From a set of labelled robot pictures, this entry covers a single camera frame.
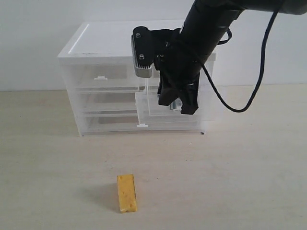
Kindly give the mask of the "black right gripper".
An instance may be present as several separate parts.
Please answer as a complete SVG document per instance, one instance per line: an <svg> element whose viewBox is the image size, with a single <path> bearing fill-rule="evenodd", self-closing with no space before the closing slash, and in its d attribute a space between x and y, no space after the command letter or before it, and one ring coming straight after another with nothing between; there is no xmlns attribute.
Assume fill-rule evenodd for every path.
<svg viewBox="0 0 307 230"><path fill-rule="evenodd" d="M201 65L191 54L201 57L201 33L190 29L151 30L155 52L154 66L160 71L158 104L169 106L180 97L181 113L198 110Z"/></svg>

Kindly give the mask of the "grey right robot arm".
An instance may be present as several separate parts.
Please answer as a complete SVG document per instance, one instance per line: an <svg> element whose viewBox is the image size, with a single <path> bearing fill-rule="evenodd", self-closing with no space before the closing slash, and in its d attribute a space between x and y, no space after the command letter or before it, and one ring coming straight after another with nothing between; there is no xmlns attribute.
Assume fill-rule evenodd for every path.
<svg viewBox="0 0 307 230"><path fill-rule="evenodd" d="M256 86L241 109L229 106L221 97L208 73L205 62L217 45L232 37L231 23L245 10L272 12L261 44L260 73ZM196 0L183 25L171 32L155 65L160 71L159 105L169 106L176 99L182 101L181 113L194 114L198 107L200 71L203 70L221 103L230 111L243 113L249 109L261 85L266 56L266 45L277 14L302 15L307 12L305 0Z"/></svg>

